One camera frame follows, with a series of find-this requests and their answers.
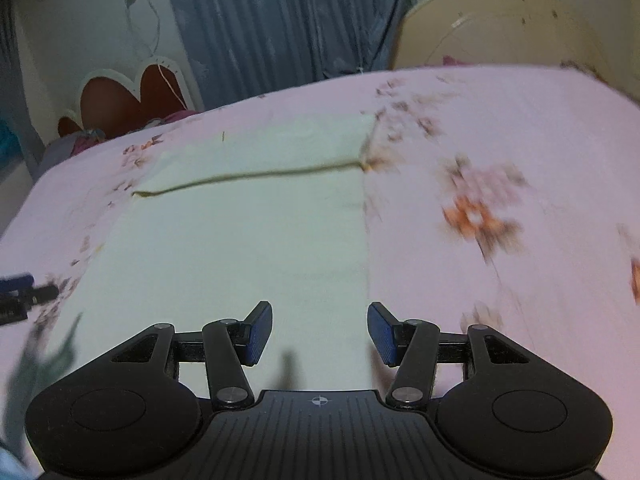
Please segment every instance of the black and blue object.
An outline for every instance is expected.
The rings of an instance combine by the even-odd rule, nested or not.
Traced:
[[[57,286],[33,286],[34,282],[31,274],[0,278],[0,325],[24,321],[31,307],[58,297]]]
[[[257,364],[272,310],[201,332],[159,323],[59,380],[31,402],[26,434],[42,480],[595,480],[612,418],[597,394],[484,325],[441,333],[367,312],[383,361],[399,367],[376,391],[263,391]],[[210,399],[178,379],[206,363]],[[465,380],[431,393],[438,363]]]

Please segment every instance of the white cable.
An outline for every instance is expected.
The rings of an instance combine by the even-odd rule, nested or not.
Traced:
[[[184,108],[185,110],[188,110],[187,105],[185,104],[185,102],[175,92],[174,87],[171,86],[171,83],[169,83],[169,80],[164,76],[164,73],[162,72],[161,65],[159,63],[156,63],[156,66],[158,67],[158,71],[160,72],[160,75],[162,76],[162,79],[164,79],[164,82],[169,87],[169,90],[171,90],[172,94],[175,95],[175,98],[178,99],[178,101],[180,101],[180,104],[182,105],[182,108]]]

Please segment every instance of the curtain fold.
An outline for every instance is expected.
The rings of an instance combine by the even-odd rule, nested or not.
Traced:
[[[44,154],[44,143],[31,124],[24,96],[13,0],[0,0],[0,117],[18,138],[27,168],[34,175]]]
[[[387,69],[412,0],[171,0],[207,109]]]

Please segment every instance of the pink bed sheet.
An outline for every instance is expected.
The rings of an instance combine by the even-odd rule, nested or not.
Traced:
[[[445,332],[490,324],[593,388],[615,423],[600,471],[638,478],[640,112],[561,70],[349,76],[130,134],[53,168],[0,240],[0,275],[29,271],[62,289],[28,322],[0,328],[6,413],[16,406],[7,391],[26,380],[18,362],[37,359],[162,152],[318,112],[378,116],[364,204],[371,299]],[[443,377],[442,391],[455,382]]]

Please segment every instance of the silver screw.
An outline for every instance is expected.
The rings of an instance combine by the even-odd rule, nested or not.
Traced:
[[[248,396],[247,390],[236,386],[222,388],[216,393],[218,400],[224,404],[237,404],[245,400]]]
[[[418,388],[404,386],[403,388],[396,388],[393,390],[391,396],[398,402],[410,404],[411,402],[417,402],[420,400],[422,398],[422,392]]]

